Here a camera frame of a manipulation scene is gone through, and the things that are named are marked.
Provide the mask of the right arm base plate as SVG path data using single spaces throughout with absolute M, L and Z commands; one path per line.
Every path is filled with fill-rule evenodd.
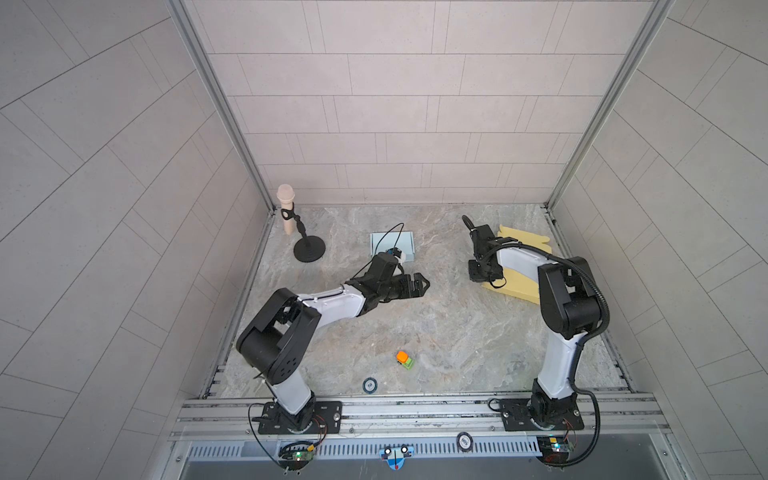
M 497 401 L 504 429 L 516 431 L 583 430 L 583 418 L 577 396 L 551 400 L 546 396 Z

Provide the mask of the yellow paper box stack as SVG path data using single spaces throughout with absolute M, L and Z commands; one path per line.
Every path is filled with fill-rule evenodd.
M 552 253 L 549 245 L 550 237 L 518 230 L 506 226 L 500 226 L 498 237 L 510 237 L 530 246 L 537 247 L 546 253 Z M 540 304 L 538 286 L 538 266 L 532 260 L 520 260 L 520 252 L 504 251 L 502 255 L 502 280 L 484 282 L 482 286 L 488 290 L 496 291 L 504 295 Z

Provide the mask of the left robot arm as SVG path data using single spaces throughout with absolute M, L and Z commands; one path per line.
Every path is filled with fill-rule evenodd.
M 420 298 L 429 287 L 422 274 L 405 273 L 398 257 L 378 253 L 364 274 L 334 290 L 305 295 L 276 290 L 241 332 L 236 350 L 262 374 L 283 421 L 303 430 L 312 422 L 316 396 L 299 367 L 316 330 L 381 304 Z

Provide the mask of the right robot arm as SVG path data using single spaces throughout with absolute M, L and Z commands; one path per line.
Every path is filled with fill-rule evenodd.
M 518 239 L 496 236 L 467 216 L 462 221 L 473 244 L 474 258 L 468 262 L 472 281 L 500 289 L 509 283 L 508 269 L 538 285 L 540 312 L 550 335 L 528 411 L 538 428 L 558 426 L 575 408 L 577 396 L 586 393 L 577 388 L 575 377 L 585 343 L 610 320 L 605 297 L 583 258 L 560 258 Z

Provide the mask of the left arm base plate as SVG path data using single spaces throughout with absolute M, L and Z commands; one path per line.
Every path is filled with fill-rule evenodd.
M 338 434 L 343 403 L 310 401 L 296 415 L 289 414 L 277 402 L 268 402 L 259 417 L 260 435 Z

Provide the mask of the light blue paper box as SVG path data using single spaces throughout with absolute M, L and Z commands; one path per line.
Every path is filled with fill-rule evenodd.
M 370 235 L 370 246 L 372 256 L 397 248 L 402 253 L 403 262 L 415 260 L 414 238 L 411 231 L 374 232 Z

